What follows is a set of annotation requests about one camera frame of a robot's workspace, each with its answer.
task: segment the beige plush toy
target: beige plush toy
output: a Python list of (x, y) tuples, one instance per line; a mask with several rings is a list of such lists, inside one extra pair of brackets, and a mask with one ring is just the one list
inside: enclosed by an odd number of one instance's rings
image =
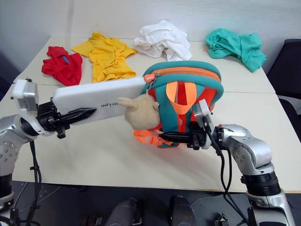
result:
[(150, 95), (142, 94), (135, 99), (118, 98), (118, 104), (126, 107), (126, 121), (133, 129), (152, 129), (160, 124), (159, 103)]

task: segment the yellow shirt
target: yellow shirt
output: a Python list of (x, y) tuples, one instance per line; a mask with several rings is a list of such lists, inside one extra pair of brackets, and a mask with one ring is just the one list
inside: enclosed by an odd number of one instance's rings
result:
[(126, 65), (126, 57), (137, 50), (129, 48), (120, 39), (107, 38), (99, 32), (93, 32), (87, 42), (72, 50), (92, 61), (93, 82), (132, 78), (136, 75), (136, 72)]

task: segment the crumpled clothing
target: crumpled clothing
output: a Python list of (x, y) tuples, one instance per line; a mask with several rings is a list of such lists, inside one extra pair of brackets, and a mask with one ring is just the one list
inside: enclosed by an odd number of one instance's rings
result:
[(259, 69), (267, 57), (260, 52), (261, 40), (257, 33), (237, 35), (220, 28), (206, 37), (208, 54), (212, 58), (236, 56), (251, 72)]
[(165, 52), (167, 61), (190, 60), (192, 56), (187, 34), (165, 20), (141, 28), (134, 46), (153, 58), (159, 58)]
[(129, 48), (120, 39), (107, 38), (99, 32), (93, 32), (87, 42), (72, 50), (92, 61), (93, 82), (136, 76), (136, 72), (126, 65), (126, 58), (137, 50)]
[(59, 46), (49, 46), (47, 55), (51, 59), (43, 60), (42, 72), (52, 75), (65, 86), (78, 85), (81, 79), (82, 58), (80, 54), (69, 55)]

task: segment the backpack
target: backpack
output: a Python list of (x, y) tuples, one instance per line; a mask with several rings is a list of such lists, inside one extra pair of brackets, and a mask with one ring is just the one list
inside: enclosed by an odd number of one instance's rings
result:
[(143, 76), (146, 85), (142, 94), (148, 93), (159, 102), (160, 124), (149, 130), (135, 130), (134, 136), (144, 144), (153, 144), (159, 148), (177, 147), (179, 143), (163, 140), (157, 130), (189, 132), (190, 122), (197, 121), (193, 106), (205, 99), (212, 111), (215, 102), (223, 94), (220, 72), (206, 62), (157, 63), (147, 69)]

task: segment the white cloth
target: white cloth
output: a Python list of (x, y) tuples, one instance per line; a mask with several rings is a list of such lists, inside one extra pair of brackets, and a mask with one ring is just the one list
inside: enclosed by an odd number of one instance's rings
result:
[(153, 58), (161, 57), (164, 51), (167, 61), (191, 58), (187, 34), (165, 20), (141, 28), (138, 38), (134, 39), (134, 47)]

